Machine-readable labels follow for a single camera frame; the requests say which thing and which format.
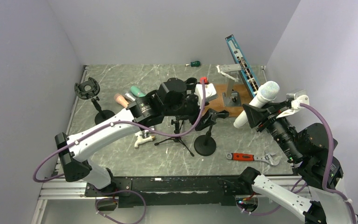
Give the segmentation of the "black shock mount desk stand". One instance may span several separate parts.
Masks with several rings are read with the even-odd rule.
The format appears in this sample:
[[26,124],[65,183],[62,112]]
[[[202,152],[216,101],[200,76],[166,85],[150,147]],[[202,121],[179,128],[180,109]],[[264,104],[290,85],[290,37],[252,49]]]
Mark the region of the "black shock mount desk stand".
[[75,83],[74,85],[75,94],[83,100],[90,99],[94,108],[97,110],[95,115],[94,122],[96,125],[112,118],[115,116],[115,113],[111,110],[103,110],[99,104],[98,94],[100,92],[99,83],[92,77],[89,77],[86,81],[82,83]]

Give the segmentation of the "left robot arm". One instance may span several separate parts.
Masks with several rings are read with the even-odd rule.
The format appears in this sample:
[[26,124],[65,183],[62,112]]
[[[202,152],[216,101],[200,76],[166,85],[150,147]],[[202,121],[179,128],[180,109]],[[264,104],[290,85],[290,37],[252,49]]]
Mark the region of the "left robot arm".
[[111,118],[77,134],[55,136],[63,175],[67,182],[84,180],[103,196],[111,195],[116,184],[108,168],[93,164],[91,156],[105,146],[161,124],[164,117],[189,120],[191,130],[202,130],[205,104],[217,98],[215,86],[205,77],[186,81],[170,78],[158,89],[138,97]]

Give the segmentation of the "black round base clip stand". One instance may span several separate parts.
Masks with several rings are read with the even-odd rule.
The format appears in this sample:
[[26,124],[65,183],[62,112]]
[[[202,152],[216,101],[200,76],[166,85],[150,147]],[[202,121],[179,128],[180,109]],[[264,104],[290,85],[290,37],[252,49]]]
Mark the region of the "black round base clip stand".
[[198,80],[195,77],[190,77],[186,81],[184,81],[186,84],[186,90],[190,91],[191,94],[195,93],[196,85],[198,84]]

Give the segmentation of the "peach pink microphone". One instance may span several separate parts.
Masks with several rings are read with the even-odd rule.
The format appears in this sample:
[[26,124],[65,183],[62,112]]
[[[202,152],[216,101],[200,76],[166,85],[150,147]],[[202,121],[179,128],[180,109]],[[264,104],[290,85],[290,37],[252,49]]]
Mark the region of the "peach pink microphone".
[[114,95],[114,100],[123,108],[127,108],[129,105],[129,102],[125,99],[125,97],[119,93]]

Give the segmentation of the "mint green microphone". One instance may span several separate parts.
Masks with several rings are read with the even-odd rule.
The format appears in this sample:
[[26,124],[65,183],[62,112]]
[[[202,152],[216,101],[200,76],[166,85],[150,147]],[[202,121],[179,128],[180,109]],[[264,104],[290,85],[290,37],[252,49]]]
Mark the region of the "mint green microphone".
[[131,86],[130,91],[137,98],[145,97],[145,94],[137,86]]

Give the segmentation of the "white microphone silver grille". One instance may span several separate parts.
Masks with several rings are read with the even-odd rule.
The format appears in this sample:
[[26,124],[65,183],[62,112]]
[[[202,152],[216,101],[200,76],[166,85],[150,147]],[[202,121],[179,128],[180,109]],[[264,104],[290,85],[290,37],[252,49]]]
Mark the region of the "white microphone silver grille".
[[[250,101],[249,104],[258,108],[262,108],[266,103],[273,101],[276,98],[279,90],[280,86],[277,82],[267,81],[259,87],[256,96]],[[234,127],[240,128],[247,122],[248,118],[245,110],[243,110],[241,114],[235,119]]]

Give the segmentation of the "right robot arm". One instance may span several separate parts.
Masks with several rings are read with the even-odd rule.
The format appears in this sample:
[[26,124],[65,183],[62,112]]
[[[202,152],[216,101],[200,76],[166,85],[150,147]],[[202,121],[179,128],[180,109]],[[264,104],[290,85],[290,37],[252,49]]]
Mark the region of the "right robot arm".
[[[300,132],[286,117],[306,108],[313,112],[319,122]],[[257,193],[268,197],[291,211],[306,224],[358,224],[352,201],[338,185],[344,173],[334,150],[337,141],[325,118],[305,100],[287,99],[280,103],[267,103],[262,108],[243,105],[251,128],[271,134],[288,162],[317,195],[317,200],[302,198],[272,181],[258,170],[248,167],[237,178],[235,190],[238,195]]]

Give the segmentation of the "grey condenser microphone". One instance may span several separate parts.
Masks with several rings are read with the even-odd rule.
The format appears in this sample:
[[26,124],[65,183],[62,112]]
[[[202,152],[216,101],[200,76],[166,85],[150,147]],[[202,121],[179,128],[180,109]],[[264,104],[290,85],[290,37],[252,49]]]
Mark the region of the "grey condenser microphone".
[[126,92],[126,93],[124,94],[124,98],[125,98],[128,102],[134,102],[134,101],[136,101],[136,99],[137,99],[130,91],[128,91],[128,92]]

